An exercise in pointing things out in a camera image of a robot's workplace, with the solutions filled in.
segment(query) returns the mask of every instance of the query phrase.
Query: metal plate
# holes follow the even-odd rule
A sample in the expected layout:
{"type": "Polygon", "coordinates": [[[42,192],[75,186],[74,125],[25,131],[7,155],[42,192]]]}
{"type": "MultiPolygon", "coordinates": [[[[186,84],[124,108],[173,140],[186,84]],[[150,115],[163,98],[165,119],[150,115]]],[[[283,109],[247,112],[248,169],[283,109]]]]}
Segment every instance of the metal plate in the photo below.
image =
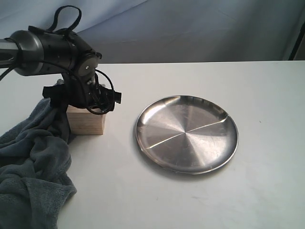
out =
{"type": "Polygon", "coordinates": [[[181,95],[148,106],[137,120],[135,136],[152,161],[187,174],[218,169],[232,158],[238,144],[235,123],[222,108],[181,95]]]}

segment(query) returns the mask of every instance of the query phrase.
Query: white tabletop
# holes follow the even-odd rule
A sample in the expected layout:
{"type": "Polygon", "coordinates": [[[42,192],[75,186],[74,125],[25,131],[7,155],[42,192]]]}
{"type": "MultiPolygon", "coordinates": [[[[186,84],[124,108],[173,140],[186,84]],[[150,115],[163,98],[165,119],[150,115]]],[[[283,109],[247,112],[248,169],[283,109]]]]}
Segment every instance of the white tabletop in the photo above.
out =
{"type": "MultiPolygon", "coordinates": [[[[59,229],[286,229],[305,224],[305,62],[107,64],[122,104],[105,134],[70,144],[78,192],[59,229]],[[133,126],[170,95],[210,100],[236,122],[239,146],[222,169],[181,176],[143,157],[133,126]]],[[[0,134],[25,119],[59,75],[9,74],[0,83],[0,134]]]]}

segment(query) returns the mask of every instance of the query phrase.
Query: wooden block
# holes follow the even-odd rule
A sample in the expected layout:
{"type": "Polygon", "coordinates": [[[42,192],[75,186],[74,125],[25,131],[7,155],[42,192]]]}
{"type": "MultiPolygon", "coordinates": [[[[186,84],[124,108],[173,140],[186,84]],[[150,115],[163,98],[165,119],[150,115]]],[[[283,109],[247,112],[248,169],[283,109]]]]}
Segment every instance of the wooden block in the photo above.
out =
{"type": "Polygon", "coordinates": [[[68,106],[67,117],[70,129],[76,135],[102,135],[106,115],[92,114],[86,109],[68,106]]]}

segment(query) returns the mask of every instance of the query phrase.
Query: gray backdrop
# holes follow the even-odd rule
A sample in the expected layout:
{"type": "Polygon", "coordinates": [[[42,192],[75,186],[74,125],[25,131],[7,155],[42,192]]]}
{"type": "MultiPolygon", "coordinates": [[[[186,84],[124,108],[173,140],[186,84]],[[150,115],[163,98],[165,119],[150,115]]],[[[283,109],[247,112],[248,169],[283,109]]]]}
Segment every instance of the gray backdrop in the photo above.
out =
{"type": "MultiPolygon", "coordinates": [[[[83,11],[77,32],[103,62],[287,59],[304,22],[304,0],[2,0],[0,37],[47,28],[66,4],[83,11]]],[[[63,10],[59,26],[77,16],[63,10]]]]}

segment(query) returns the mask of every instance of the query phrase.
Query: gray towel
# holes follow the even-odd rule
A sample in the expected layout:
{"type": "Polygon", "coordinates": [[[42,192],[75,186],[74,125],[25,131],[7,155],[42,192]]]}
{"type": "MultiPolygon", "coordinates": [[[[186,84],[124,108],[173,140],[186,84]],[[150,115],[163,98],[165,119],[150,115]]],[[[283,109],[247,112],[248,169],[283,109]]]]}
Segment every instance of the gray towel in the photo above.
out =
{"type": "Polygon", "coordinates": [[[41,100],[28,119],[0,137],[0,229],[55,229],[76,193],[64,109],[41,100]]]}

